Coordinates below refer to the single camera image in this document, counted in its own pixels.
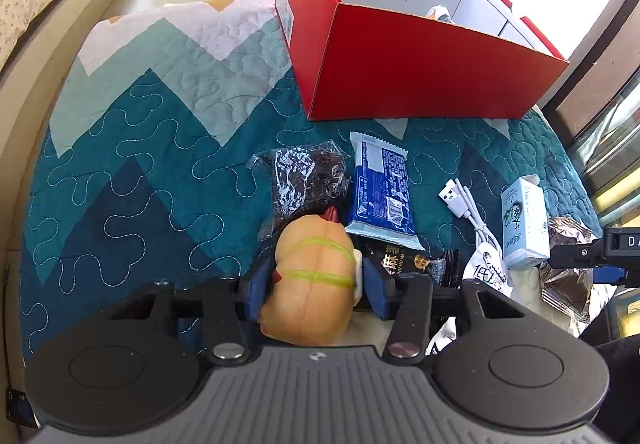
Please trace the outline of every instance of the blue snack package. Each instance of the blue snack package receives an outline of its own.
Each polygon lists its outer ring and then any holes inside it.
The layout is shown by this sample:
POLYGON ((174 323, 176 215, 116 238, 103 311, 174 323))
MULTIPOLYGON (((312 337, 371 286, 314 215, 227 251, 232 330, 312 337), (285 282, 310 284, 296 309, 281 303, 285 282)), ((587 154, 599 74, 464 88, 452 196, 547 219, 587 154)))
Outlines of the blue snack package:
POLYGON ((356 188, 347 233, 424 250, 411 217, 407 151, 360 132, 349 139, 356 188))

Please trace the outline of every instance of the red cardboard box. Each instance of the red cardboard box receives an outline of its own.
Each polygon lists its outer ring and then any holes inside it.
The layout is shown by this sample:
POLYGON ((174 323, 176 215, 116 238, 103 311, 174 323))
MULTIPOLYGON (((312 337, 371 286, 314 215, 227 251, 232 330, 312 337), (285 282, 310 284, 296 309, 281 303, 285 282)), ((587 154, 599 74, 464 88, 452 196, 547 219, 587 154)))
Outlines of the red cardboard box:
POLYGON ((508 0, 276 0, 307 117, 522 117, 568 62, 508 0), (443 4, 457 25, 424 18, 443 4))

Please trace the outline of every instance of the squishy bread toy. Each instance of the squishy bread toy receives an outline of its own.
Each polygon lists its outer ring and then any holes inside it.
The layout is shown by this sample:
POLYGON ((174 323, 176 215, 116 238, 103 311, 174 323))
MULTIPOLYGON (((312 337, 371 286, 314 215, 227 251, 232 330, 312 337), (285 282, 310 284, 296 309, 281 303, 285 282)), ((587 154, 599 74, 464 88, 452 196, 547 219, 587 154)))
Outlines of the squishy bread toy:
POLYGON ((258 322, 262 333, 300 346, 327 346, 351 318, 356 259, 335 207, 289 224, 276 245, 273 292, 258 322))

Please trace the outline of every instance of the green stripe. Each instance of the green stripe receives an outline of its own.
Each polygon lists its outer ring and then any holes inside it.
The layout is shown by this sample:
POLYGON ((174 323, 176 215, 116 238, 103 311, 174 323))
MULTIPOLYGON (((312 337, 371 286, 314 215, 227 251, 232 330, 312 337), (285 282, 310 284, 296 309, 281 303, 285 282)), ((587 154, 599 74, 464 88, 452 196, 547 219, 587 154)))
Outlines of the green stripe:
POLYGON ((354 264, 356 262, 356 257, 353 256, 353 251, 349 251, 346 247, 341 246, 338 242, 334 242, 331 239, 323 237, 307 237, 306 239, 300 240, 291 249, 298 249, 299 247, 304 246, 324 246, 330 249, 335 249, 339 253, 343 254, 348 261, 353 262, 354 264))
POLYGON ((340 275, 334 275, 332 273, 326 273, 324 271, 306 271, 304 269, 291 269, 290 271, 284 271, 286 277, 296 278, 298 280, 312 281, 313 283, 324 283, 326 285, 335 285, 336 287, 343 287, 345 289, 354 289, 356 282, 353 278, 341 277, 340 275))

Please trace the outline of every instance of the light blue small box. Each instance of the light blue small box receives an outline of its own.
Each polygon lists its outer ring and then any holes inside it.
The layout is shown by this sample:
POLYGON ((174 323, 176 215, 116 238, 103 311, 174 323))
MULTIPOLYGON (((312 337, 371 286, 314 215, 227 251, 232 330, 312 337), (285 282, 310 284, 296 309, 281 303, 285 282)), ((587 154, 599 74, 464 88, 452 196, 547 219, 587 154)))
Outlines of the light blue small box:
POLYGON ((502 259, 510 270, 524 270, 549 258, 545 196, 540 177, 519 177, 502 194, 502 259))

